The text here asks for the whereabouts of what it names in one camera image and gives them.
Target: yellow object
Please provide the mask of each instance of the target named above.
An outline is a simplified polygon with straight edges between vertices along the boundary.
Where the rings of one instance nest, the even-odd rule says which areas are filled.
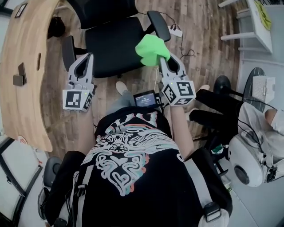
[[[271,30],[271,20],[270,20],[270,17],[268,15],[266,9],[263,7],[261,2],[259,2],[259,1],[254,1],[254,3],[256,4],[256,7],[258,9],[262,24],[264,25],[264,27],[267,30],[270,31]]]

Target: green towel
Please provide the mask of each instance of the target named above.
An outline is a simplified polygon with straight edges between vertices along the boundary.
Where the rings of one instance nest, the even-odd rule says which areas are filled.
[[[258,1],[254,1],[254,3],[256,4],[256,7],[258,9],[259,12],[259,16],[261,19],[261,23],[263,24],[263,26],[270,31],[271,30],[271,20],[270,17],[266,11],[266,9],[263,7],[263,5],[261,4],[261,2]]]
[[[165,57],[167,61],[170,59],[170,51],[165,42],[155,35],[145,35],[135,50],[142,57],[141,63],[145,66],[157,66],[158,56]]]

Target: shoe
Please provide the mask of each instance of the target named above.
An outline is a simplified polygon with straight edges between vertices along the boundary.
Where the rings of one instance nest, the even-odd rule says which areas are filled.
[[[191,109],[189,112],[185,113],[185,116],[186,116],[186,120],[187,120],[187,121],[190,121],[189,116],[190,116],[190,114],[192,113],[192,111],[194,111],[194,110],[199,110],[199,109],[198,109],[198,108],[193,108],[193,109]]]
[[[127,91],[127,87],[125,85],[125,83],[121,82],[121,81],[117,81],[115,84],[116,90],[118,91],[118,93],[120,93],[121,95],[124,93],[124,91]]]
[[[208,84],[202,85],[198,90],[210,90],[210,86]]]

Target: wooden desk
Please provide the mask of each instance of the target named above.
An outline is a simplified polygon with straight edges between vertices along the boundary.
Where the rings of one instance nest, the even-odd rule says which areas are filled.
[[[23,136],[29,145],[52,151],[41,114],[40,93],[46,68],[47,31],[59,0],[29,0],[20,18],[21,5],[11,15],[0,65],[0,105],[5,134]],[[13,85],[18,66],[24,63],[27,83]]]

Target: chair armrest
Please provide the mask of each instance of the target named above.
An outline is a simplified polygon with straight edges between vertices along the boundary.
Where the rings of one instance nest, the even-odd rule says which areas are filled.
[[[74,46],[73,36],[68,36],[62,42],[62,58],[65,69],[69,71],[70,66],[77,60],[76,55],[84,55],[87,51]]]
[[[170,32],[167,23],[158,11],[148,11],[147,15],[151,21],[151,25],[147,29],[146,33],[156,32],[157,37],[161,38],[165,42],[170,40]]]

